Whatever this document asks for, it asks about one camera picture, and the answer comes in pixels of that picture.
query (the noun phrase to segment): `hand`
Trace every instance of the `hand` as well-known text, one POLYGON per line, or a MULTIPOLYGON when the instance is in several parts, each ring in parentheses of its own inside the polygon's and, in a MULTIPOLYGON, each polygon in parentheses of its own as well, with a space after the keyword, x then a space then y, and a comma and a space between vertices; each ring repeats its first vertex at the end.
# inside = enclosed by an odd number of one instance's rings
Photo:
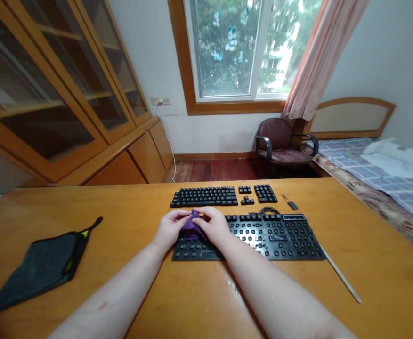
POLYGON ((195 211, 203 213, 210 220, 207 222, 200 218, 193 218, 192 222, 197 224, 208 236, 208 239, 220 249, 221 245, 226 243, 233 236, 228 228, 225 216, 221 211, 214 207, 194 208, 195 211))
POLYGON ((191 211, 173 210, 163 216, 152 243, 167 252, 177 240, 179 232, 189 219, 189 214, 191 211))

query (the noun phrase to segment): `glass pane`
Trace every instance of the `glass pane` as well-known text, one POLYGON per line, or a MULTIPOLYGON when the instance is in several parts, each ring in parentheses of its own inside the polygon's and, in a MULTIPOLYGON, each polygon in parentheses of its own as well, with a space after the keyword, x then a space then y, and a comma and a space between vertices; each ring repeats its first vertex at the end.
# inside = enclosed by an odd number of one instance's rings
POLYGON ((128 122, 66 0, 21 0, 81 92, 111 131, 128 122))
POLYGON ((322 0, 275 0, 258 93, 290 92, 322 0))
POLYGON ((140 116, 146 113, 142 95, 136 86, 136 80, 132 75, 130 65, 128 64, 125 52, 123 51, 104 2, 102 0, 82 0, 82 3, 95 27, 95 31, 106 51, 107 57, 112 64, 113 70, 117 75, 118 81, 125 92, 134 114, 140 116))
POLYGON ((190 0, 200 97, 249 95, 261 0, 190 0))
POLYGON ((94 140, 1 21, 0 122, 49 161, 94 140))

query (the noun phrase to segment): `checkered bedsheet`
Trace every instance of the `checkered bedsheet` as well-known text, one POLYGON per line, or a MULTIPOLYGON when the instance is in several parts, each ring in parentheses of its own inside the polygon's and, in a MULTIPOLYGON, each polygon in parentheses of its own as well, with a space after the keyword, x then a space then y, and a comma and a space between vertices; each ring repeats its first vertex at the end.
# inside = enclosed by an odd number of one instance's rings
MULTIPOLYGON (((353 155, 362 152, 372 142, 370 138, 321 140, 319 154, 372 188, 390 195, 399 205, 413 214, 413 179, 391 176, 365 159, 353 155)), ((306 143, 313 147, 311 141, 306 143)))

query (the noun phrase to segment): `forearm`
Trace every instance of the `forearm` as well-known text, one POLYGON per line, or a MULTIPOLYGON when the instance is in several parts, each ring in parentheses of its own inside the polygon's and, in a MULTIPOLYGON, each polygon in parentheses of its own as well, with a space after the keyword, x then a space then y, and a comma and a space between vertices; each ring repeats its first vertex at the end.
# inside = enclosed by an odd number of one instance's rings
POLYGON ((123 338, 165 254, 154 243, 148 244, 71 314, 50 338, 123 338))
POLYGON ((354 338, 313 295, 239 238, 219 250, 271 338, 354 338))

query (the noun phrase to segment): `electrical outlet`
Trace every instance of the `electrical outlet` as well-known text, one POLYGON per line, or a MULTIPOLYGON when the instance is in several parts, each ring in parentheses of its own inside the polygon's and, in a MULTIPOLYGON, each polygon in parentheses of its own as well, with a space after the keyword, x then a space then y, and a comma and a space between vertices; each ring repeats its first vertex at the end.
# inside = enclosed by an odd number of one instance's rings
POLYGON ((168 105, 171 105, 171 103, 170 103, 170 98, 169 97, 150 97, 150 100, 151 100, 151 104, 153 105, 153 106, 156 106, 156 105, 158 105, 158 102, 160 101, 160 100, 162 100, 162 106, 168 106, 168 105))

